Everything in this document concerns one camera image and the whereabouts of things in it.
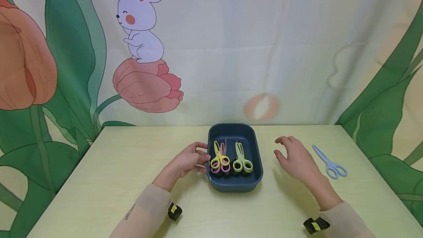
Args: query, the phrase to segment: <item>wrist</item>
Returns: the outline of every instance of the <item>wrist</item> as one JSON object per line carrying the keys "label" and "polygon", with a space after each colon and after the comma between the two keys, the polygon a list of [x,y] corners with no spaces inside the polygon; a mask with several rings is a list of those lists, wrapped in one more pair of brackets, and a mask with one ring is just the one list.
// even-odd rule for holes
{"label": "wrist", "polygon": [[158,176],[153,180],[153,185],[158,186],[162,190],[171,192],[179,179],[178,168],[170,162]]}
{"label": "wrist", "polygon": [[321,172],[308,177],[307,180],[305,180],[303,183],[310,191],[316,188],[322,188],[323,186],[330,185],[329,179]]}
{"label": "wrist", "polygon": [[343,203],[343,200],[332,188],[329,179],[322,173],[317,174],[314,178],[308,180],[304,184],[316,199],[320,207],[320,211],[330,210]]}

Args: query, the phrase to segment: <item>yellow scissors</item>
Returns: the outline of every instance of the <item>yellow scissors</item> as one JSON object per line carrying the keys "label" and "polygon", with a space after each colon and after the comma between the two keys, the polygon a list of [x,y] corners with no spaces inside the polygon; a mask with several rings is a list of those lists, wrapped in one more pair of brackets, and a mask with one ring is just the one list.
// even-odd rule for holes
{"label": "yellow scissors", "polygon": [[244,148],[242,147],[242,143],[236,141],[235,143],[235,151],[236,151],[236,160],[232,164],[234,170],[236,172],[241,172],[242,169],[246,173],[251,173],[253,171],[253,163],[250,160],[245,159],[244,156]]}
{"label": "yellow scissors", "polygon": [[212,169],[218,169],[220,166],[230,165],[229,157],[220,153],[220,147],[217,141],[214,141],[214,153],[216,154],[216,157],[210,161]]}

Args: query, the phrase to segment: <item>white rabbit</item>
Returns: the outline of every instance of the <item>white rabbit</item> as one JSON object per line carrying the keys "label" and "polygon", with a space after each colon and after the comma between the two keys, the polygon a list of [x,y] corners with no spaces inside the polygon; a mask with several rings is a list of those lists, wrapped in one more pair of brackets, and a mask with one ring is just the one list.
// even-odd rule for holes
{"label": "white rabbit", "polygon": [[119,0],[117,20],[128,34],[128,43],[133,59],[139,63],[156,62],[163,57],[163,43],[150,32],[156,25],[156,11],[152,3],[161,0]]}

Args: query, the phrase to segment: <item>person's left hand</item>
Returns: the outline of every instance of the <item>person's left hand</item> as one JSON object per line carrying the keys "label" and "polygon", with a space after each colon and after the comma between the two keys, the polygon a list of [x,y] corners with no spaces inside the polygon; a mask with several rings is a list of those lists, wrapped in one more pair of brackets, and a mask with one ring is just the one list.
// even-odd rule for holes
{"label": "person's left hand", "polygon": [[179,178],[186,176],[191,171],[206,173],[206,168],[202,166],[206,166],[206,163],[210,160],[210,155],[202,150],[197,150],[197,148],[207,149],[207,144],[196,141],[170,161],[169,165],[177,169]]}

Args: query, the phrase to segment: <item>backdrop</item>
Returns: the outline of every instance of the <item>backdrop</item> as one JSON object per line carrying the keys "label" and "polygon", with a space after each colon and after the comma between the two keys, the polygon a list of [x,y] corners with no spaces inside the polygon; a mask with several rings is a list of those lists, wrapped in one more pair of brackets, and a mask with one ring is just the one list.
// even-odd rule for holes
{"label": "backdrop", "polygon": [[423,224],[422,0],[0,0],[0,237],[105,126],[342,124]]}

